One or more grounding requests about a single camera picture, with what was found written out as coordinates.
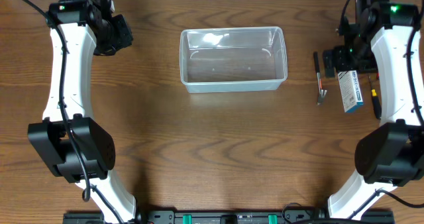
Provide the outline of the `white blue cardboard box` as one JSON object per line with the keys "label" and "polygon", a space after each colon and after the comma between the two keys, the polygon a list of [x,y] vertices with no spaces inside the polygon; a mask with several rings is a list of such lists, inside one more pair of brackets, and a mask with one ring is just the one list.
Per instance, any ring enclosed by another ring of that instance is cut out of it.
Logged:
{"label": "white blue cardboard box", "polygon": [[345,113],[353,113],[364,104],[356,71],[337,74]]}

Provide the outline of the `clear plastic container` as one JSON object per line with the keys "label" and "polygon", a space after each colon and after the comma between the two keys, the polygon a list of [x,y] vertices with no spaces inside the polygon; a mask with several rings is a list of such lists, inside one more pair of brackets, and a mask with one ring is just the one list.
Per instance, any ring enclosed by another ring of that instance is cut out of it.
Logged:
{"label": "clear plastic container", "polygon": [[189,93],[276,90],[288,78],[283,30],[280,27],[183,30],[180,77]]}

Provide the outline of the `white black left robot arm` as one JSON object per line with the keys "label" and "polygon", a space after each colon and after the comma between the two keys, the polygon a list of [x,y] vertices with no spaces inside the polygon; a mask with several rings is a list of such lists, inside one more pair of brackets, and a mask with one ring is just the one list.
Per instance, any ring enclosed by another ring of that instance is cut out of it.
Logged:
{"label": "white black left robot arm", "polygon": [[136,199],[115,166],[112,136],[96,123],[91,105],[94,56],[112,56],[131,45],[132,32],[112,0],[59,0],[46,12],[53,45],[52,78],[39,123],[28,139],[54,176],[81,188],[105,223],[136,223]]}

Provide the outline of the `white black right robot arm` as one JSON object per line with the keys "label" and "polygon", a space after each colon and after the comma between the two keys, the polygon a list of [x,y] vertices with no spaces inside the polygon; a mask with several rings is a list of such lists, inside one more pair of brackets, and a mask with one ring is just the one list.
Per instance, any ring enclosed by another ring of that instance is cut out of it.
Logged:
{"label": "white black right robot arm", "polygon": [[376,73],[381,104],[379,127],[361,139],[355,169],[327,200],[326,219],[333,223],[387,223],[370,208],[383,196],[423,177],[423,76],[419,57],[423,8],[390,0],[352,0],[355,21],[342,15],[340,46],[323,52],[325,75],[337,77],[344,110],[361,101],[359,74]]}

